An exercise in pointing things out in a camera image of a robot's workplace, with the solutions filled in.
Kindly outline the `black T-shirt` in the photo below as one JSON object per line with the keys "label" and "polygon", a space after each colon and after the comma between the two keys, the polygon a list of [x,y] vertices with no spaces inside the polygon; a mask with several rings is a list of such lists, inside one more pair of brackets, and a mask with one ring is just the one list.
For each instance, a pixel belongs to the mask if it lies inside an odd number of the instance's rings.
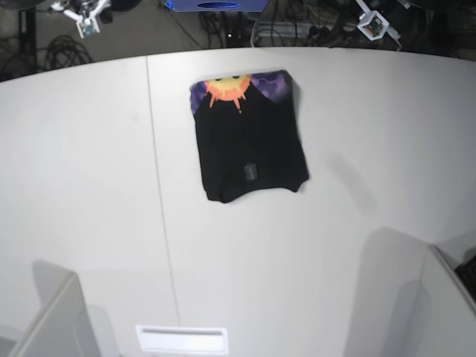
{"label": "black T-shirt", "polygon": [[190,107],[208,200],[229,203],[277,188],[296,193],[309,179],[287,71],[194,83]]}

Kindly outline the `white label plate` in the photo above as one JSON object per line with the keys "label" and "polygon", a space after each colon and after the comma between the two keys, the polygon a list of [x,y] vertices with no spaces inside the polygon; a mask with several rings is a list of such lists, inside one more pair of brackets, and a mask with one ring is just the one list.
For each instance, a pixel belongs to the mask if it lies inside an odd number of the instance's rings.
{"label": "white label plate", "polygon": [[228,331],[223,328],[137,325],[135,330],[144,352],[221,356],[229,354]]}

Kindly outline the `blue box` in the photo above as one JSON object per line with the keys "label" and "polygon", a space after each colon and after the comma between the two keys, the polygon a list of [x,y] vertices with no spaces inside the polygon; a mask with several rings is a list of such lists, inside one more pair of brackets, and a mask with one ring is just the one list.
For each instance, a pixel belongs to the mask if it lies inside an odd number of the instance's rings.
{"label": "blue box", "polygon": [[166,5],[176,12],[241,11],[262,12],[269,0],[170,0]]}

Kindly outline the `white divider panel left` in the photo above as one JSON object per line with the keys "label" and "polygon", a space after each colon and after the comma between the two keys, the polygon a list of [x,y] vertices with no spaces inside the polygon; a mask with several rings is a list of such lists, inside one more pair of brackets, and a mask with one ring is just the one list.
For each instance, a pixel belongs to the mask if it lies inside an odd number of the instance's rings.
{"label": "white divider panel left", "polygon": [[101,355],[77,274],[70,273],[61,282],[9,355]]}

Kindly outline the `white divider panel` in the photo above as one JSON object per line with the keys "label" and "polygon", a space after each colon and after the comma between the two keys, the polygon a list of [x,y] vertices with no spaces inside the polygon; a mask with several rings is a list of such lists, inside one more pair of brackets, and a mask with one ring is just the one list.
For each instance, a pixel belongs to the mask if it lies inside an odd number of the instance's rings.
{"label": "white divider panel", "polygon": [[475,303],[437,248],[428,252],[422,283],[431,300],[420,356],[474,356]]}
{"label": "white divider panel", "polygon": [[70,273],[61,282],[9,355],[101,355],[77,274]]}

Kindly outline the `black keyboard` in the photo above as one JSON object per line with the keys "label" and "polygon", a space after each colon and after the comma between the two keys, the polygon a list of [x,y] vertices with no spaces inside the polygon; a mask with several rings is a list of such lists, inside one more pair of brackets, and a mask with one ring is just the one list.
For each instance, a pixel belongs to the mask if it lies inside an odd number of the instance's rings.
{"label": "black keyboard", "polygon": [[455,269],[457,276],[473,300],[476,299],[476,256]]}

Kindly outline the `white divider panel right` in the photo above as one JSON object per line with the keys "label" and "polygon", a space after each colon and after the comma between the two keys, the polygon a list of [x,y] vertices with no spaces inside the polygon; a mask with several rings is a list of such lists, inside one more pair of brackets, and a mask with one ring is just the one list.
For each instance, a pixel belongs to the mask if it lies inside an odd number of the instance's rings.
{"label": "white divider panel right", "polygon": [[428,252],[422,283],[431,300],[420,356],[474,356],[475,303],[437,248]]}

